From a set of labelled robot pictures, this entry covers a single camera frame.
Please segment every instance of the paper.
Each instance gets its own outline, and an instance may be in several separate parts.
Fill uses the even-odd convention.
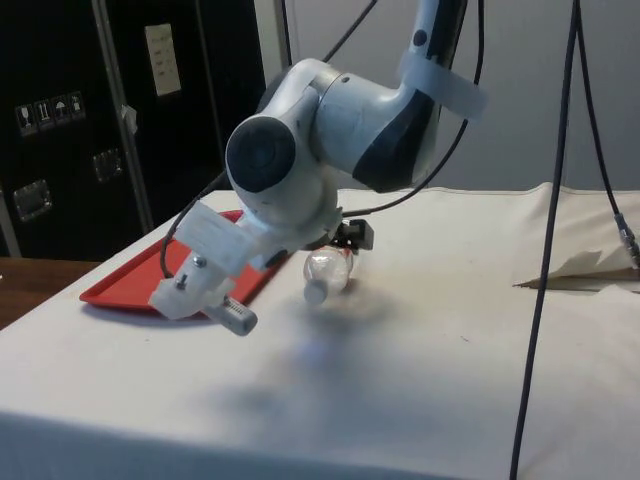
[[[156,94],[162,97],[179,92],[182,86],[176,63],[176,53],[173,49],[171,25],[169,23],[152,25],[145,27],[144,31],[147,37]]]

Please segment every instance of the plastic bottle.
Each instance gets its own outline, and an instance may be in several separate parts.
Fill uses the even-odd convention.
[[[304,264],[304,298],[311,305],[322,304],[340,293],[353,270],[353,252],[346,248],[323,247],[309,254]]]

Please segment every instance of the cable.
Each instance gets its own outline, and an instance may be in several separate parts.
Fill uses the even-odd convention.
[[[484,43],[485,43],[484,6],[485,6],[484,0],[478,0],[478,59],[476,61],[476,71],[473,76],[473,83],[476,85],[480,83],[480,78],[482,76],[482,66],[484,64]],[[433,181],[433,179],[438,175],[438,173],[440,173],[440,170],[444,168],[444,166],[447,164],[449,159],[453,156],[468,126],[469,126],[468,120],[465,120],[462,122],[462,125],[460,125],[460,129],[458,130],[458,133],[456,134],[453,142],[451,143],[449,150],[447,150],[447,153],[445,153],[444,157],[442,157],[442,160],[440,160],[440,163],[438,163],[438,165],[436,165],[436,167],[431,171],[431,173],[429,173],[427,178],[425,178],[411,192],[409,192],[408,194],[406,194],[405,196],[397,200],[386,203],[384,205],[380,205],[378,207],[365,208],[362,210],[345,212],[342,215],[343,218],[362,217],[365,215],[370,215],[372,213],[381,212],[383,210],[388,210],[390,208],[400,205],[401,203],[406,202],[410,198],[417,195],[421,190],[423,190],[428,184],[430,184]]]
[[[542,266],[540,269],[540,286],[536,298],[536,306],[531,324],[531,336],[529,337],[529,349],[525,363],[524,378],[522,382],[522,395],[520,398],[520,408],[518,411],[518,421],[513,440],[513,451],[511,454],[510,480],[518,478],[518,464],[520,461],[520,449],[522,447],[522,436],[524,424],[527,417],[527,407],[529,406],[529,393],[531,391],[531,380],[533,377],[533,364],[536,356],[536,346],[538,343],[538,333],[540,331],[540,320],[542,308],[547,293],[547,283],[549,280],[549,268],[551,264],[551,249],[553,246],[553,233],[555,229],[556,213],[558,211],[558,201],[560,199],[560,186],[562,183],[562,170],[564,168],[564,157],[567,141],[567,127],[569,124],[569,98],[571,94],[571,73],[573,68],[573,53],[575,51],[576,35],[579,25],[579,0],[573,0],[571,12],[571,26],[569,28],[569,40],[564,64],[564,79],[562,84],[562,100],[560,106],[560,122],[558,127],[558,145],[556,151],[555,172],[553,175],[553,188],[551,192],[551,202],[549,204],[549,216],[547,217],[547,231],[544,240],[544,252],[542,255]]]
[[[600,166],[600,174],[602,176],[602,182],[604,188],[609,197],[611,208],[614,215],[620,214],[620,209],[613,195],[613,189],[609,181],[609,174],[607,172],[607,166],[604,163],[604,154],[602,153],[602,143],[600,142],[600,132],[598,130],[598,122],[596,120],[596,112],[593,106],[593,96],[591,94],[591,80],[589,78],[589,66],[587,64],[587,50],[584,41],[584,30],[582,24],[582,9],[578,3],[578,47],[580,50],[580,65],[582,66],[582,80],[584,83],[584,92],[587,100],[587,110],[589,111],[589,122],[591,123],[591,131],[593,133],[593,142],[596,147],[596,155],[598,157],[598,165]]]
[[[371,10],[373,10],[373,7],[376,6],[376,3],[378,3],[378,0],[371,0],[369,2],[369,5],[365,7],[362,13],[358,16],[358,18],[356,18],[355,22],[351,24],[351,26],[345,32],[342,38],[340,38],[340,40],[338,40],[338,42],[333,46],[333,48],[329,50],[329,53],[327,53],[324,56],[324,58],[322,59],[323,62],[329,63],[329,61],[331,61],[333,56],[336,53],[338,53],[338,50],[340,50],[342,46],[347,42],[347,40],[349,40],[351,35],[353,35],[353,32],[355,32],[356,29],[360,26],[360,24],[364,21],[364,19],[367,18],[367,16],[369,15],[369,12],[371,12]]]
[[[162,240],[162,248],[160,249],[160,268],[162,269],[162,273],[164,274],[165,278],[173,278],[173,273],[171,273],[169,271],[169,268],[167,267],[167,248],[169,247],[169,243],[173,239],[173,236],[176,234],[176,231],[178,231],[178,227],[180,226],[180,223],[182,222],[182,220],[184,220],[184,217],[187,216],[189,211],[193,208],[193,206],[199,200],[202,200],[203,197],[205,197],[206,195],[209,195],[213,191],[218,190],[220,186],[226,181],[227,181],[227,171],[223,170],[220,175],[218,175],[211,183],[209,183],[209,185],[207,185],[204,188],[204,190],[202,190],[198,195],[196,195],[194,199],[191,200],[189,204],[182,209],[180,214],[176,217],[176,219],[171,224],[169,231],[167,232],[164,239]]]

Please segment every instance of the metal frame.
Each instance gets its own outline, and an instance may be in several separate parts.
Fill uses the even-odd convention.
[[[0,186],[0,233],[2,233],[4,241],[7,244],[9,255],[12,257],[22,257],[18,238],[16,237],[16,232],[13,229],[13,223],[11,223],[11,217],[9,216],[9,210],[7,208],[4,192],[2,191],[2,186]]]
[[[211,64],[209,63],[209,46],[204,34],[204,24],[202,21],[202,8],[200,7],[201,0],[194,0],[196,7],[196,17],[198,21],[198,33],[200,34],[200,47],[202,48],[202,58],[207,75],[207,88],[209,89],[209,100],[211,102],[211,110],[213,113],[213,128],[216,131],[216,135],[220,139],[218,142],[218,154],[220,155],[220,161],[222,162],[221,168],[225,169],[225,157],[224,157],[224,142],[222,136],[222,130],[220,129],[220,119],[218,118],[218,106],[216,103],[216,95],[213,91],[213,79],[211,78]]]
[[[138,216],[142,225],[144,234],[153,230],[153,217],[151,216],[151,208],[147,197],[147,189],[140,167],[140,158],[138,157],[138,149],[136,141],[132,133],[127,128],[122,119],[121,109],[123,105],[127,105],[127,99],[124,92],[124,85],[120,75],[120,67],[118,65],[118,57],[113,43],[113,35],[111,32],[111,24],[109,22],[109,14],[105,0],[91,0],[93,7],[93,15],[98,28],[98,38],[100,40],[100,48],[104,58],[107,78],[109,80],[109,89],[111,90],[111,98],[113,100],[113,108],[115,110],[118,130],[122,140],[124,156],[129,167],[129,176],[138,207]]]

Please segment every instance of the white strap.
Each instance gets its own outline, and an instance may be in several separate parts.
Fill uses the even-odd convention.
[[[431,97],[447,110],[477,121],[487,105],[487,95],[477,85],[437,63],[405,52],[398,71],[402,83]]]

